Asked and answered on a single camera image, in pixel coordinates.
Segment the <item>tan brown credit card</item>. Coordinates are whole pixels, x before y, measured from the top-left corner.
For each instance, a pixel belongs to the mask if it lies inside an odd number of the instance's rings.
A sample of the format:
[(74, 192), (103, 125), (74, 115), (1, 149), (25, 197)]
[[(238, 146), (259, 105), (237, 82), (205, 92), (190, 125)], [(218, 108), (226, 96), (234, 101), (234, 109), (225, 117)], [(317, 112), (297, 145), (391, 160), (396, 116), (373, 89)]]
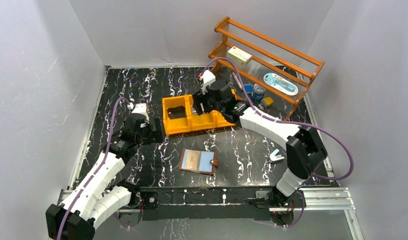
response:
[(195, 150), (187, 150), (185, 151), (184, 157), (183, 169), (197, 171), (199, 167), (200, 152)]

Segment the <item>brown leather card holder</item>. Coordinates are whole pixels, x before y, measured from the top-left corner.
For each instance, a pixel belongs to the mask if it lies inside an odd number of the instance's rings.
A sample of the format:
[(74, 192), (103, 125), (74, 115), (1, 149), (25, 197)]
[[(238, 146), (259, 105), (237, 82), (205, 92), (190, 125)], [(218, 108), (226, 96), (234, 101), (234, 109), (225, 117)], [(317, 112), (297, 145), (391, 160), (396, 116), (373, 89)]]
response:
[(184, 148), (180, 157), (178, 169), (203, 175), (214, 175), (219, 165), (217, 153)]

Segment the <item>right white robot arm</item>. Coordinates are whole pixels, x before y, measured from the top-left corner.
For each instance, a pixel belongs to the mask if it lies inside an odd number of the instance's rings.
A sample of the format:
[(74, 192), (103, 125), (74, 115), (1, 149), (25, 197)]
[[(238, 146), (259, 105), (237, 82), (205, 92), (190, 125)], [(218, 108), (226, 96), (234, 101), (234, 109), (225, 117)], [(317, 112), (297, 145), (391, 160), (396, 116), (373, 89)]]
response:
[(315, 127), (275, 119), (245, 100), (237, 99), (230, 85), (216, 80), (192, 95), (198, 115), (218, 111), (225, 120), (252, 130), (286, 150), (287, 169), (273, 188), (279, 200), (288, 199), (327, 158), (327, 151)]

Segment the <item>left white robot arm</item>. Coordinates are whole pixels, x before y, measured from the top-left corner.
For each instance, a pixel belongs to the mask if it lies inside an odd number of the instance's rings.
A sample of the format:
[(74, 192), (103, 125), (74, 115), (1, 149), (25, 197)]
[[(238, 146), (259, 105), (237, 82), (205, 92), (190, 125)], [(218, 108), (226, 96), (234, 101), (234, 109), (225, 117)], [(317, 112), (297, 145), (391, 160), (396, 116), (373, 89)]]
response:
[(163, 141), (161, 120), (131, 113), (121, 130), (111, 137), (79, 186), (60, 204), (52, 204), (46, 210), (51, 239), (91, 240), (97, 228), (119, 209), (143, 209), (148, 199), (157, 198), (151, 191), (141, 193), (140, 187), (125, 179), (115, 186), (110, 183), (137, 153), (138, 147)]

